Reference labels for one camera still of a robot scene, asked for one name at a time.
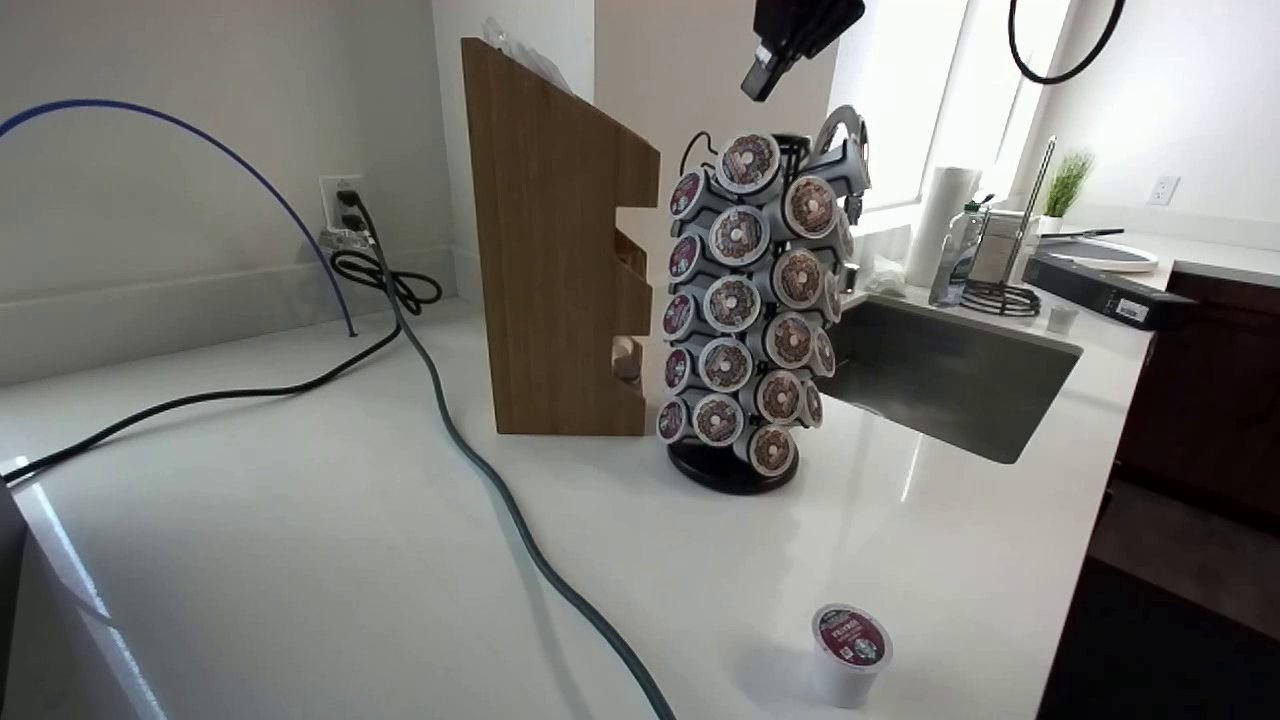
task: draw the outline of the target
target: kitchen sink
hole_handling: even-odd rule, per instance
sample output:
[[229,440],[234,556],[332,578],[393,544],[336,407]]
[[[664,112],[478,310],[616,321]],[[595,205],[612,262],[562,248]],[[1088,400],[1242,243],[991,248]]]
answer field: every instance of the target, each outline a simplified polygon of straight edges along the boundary
[[995,465],[1020,461],[1079,360],[1075,342],[899,301],[856,302],[831,342],[828,395]]

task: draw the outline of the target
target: dark cabinet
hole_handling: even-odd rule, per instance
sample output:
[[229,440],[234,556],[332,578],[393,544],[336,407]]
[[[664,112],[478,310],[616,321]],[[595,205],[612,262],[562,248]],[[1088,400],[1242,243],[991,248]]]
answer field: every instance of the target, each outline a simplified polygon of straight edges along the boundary
[[1152,340],[1118,475],[1280,525],[1280,288],[1170,288],[1198,307]]

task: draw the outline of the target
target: potted plant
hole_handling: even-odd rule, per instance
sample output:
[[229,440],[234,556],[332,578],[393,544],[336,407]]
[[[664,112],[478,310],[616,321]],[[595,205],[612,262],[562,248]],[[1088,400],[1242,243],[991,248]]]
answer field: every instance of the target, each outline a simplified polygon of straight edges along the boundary
[[1069,209],[1075,205],[1079,196],[1079,182],[1088,176],[1088,156],[1074,151],[1056,163],[1049,189],[1046,189],[1046,214],[1049,220],[1065,220]]

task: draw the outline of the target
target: electrical outlet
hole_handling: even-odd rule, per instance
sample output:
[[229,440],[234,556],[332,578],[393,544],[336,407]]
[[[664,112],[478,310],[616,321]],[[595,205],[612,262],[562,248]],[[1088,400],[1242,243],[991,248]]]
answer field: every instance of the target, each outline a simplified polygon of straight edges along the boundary
[[326,209],[326,227],[344,227],[344,205],[336,193],[360,193],[366,196],[366,176],[321,176],[321,209]]
[[1147,209],[1171,209],[1171,196],[1182,182],[1185,182],[1185,176],[1156,176]]

